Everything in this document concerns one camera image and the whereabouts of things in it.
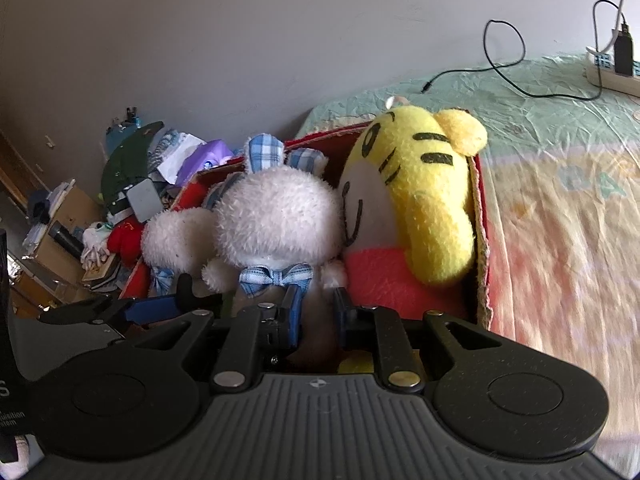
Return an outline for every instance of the brown cardboard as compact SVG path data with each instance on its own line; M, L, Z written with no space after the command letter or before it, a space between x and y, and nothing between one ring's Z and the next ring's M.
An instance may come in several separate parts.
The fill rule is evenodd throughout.
M34 252L34 259L63 280L73 284L81 283L84 269L80 262L49 236L48 229L51 228L53 222L59 221L69 232L73 233L76 227L86 229L92 222L101 221L102 216L102 208L79 187L73 186L53 215L47 227L47 234L44 235Z

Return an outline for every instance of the cord plug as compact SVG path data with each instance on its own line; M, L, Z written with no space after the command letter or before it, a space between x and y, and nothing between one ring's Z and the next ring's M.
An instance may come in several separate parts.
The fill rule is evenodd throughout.
M632 76L634 74L634 40L629 33L629 26L622 24L613 44L614 68L616 74Z

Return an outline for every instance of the black cable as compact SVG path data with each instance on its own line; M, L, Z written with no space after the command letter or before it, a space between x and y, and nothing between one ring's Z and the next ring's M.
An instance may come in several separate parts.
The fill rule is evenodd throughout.
M593 9L594 10L595 10L595 7L598 6L598 4L609 4L609 5L612 5L612 6L616 7L616 9L618 8L618 5L613 3L611 0L598 0L597 2L595 2L593 4ZM620 14L622 15L622 23L624 23L626 25L625 13L624 12L620 12Z
M596 24L596 7L600 3L610 3L610 4L614 5L614 6L616 6L616 4L614 4L613 2L610 2L609 0L598 0L597 2L595 2L593 4L593 7L591 9L591 14L592 14L592 17L593 17L593 35L594 35L594 39L595 39L596 50L598 49L598 27L597 27L597 24ZM487 35L488 30L489 30L489 26L492 23L502 23L504 25L508 25L518 35L518 38L520 38L520 43L522 44L522 54L518 58L518 60L512 61L510 63L500 64L500 65L496 65L492 61L491 57L489 56L489 51L487 50L487 46L486 46L486 35ZM518 92L520 92L520 93L522 93L522 94L524 94L524 95L526 95L528 97L534 97L534 98L564 97L564 98L569 98L569 99L576 99L578 101L593 101L593 100L598 99L602 95L602 74L600 73L600 66L599 65L597 65L597 69L598 69L598 93L596 95L594 95L594 96L579 96L579 95L555 94L555 93L553 93L553 94L532 94L530 92L527 92L526 90L523 90L518 85L516 85L516 83L514 83L511 79L509 79L502 72L500 72L500 69L501 68L508 68L510 66L516 66L516 65L520 64L524 60L525 56L527 55L527 45L526 45L526 43L524 41L524 38L520 34L520 31L514 25L512 25L509 22L506 22L505 20L489 20L488 22L486 22L486 24L484 25L484 31L482 32L482 49L484 50L484 56L486 57L486 60L491 65L490 67L487 67L487 68L445 70L444 72L440 72L439 74L436 74L429 81L427 81L427 83L422 87L422 93L424 94L431 87L431 85L433 85L433 82L436 81L437 78L439 78L440 76L443 76L445 74L450 74L450 73L454 73L454 72L488 72L489 70L494 70L495 73L497 73L508 84L510 84L512 87L514 87Z

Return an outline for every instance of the blue plaid ear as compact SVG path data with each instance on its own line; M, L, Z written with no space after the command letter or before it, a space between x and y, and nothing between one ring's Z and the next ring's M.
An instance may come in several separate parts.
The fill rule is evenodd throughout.
M207 195L204 197L204 200L202 201L202 207L204 209L209 209L209 210L213 209L216 206L216 204L220 202L220 199L222 199L222 196L231 188L231 186L233 186L233 184L235 184L239 180L242 180L243 178L244 178L244 173L240 173L239 171L236 171L235 173L230 173L229 175L227 175L226 179L223 180L222 182L219 182L211 186L209 188L209 191L207 192Z
M244 168L247 173L258 173L283 164L284 144L269 134L249 139L244 147Z
M328 159L324 153L311 148L298 148L287 155L287 165L306 171L315 176L322 176Z

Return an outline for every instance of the tiger ear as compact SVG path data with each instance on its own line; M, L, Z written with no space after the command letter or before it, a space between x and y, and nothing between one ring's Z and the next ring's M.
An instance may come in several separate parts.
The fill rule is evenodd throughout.
M486 129L471 113L457 108L433 115L456 153L474 156L486 146Z

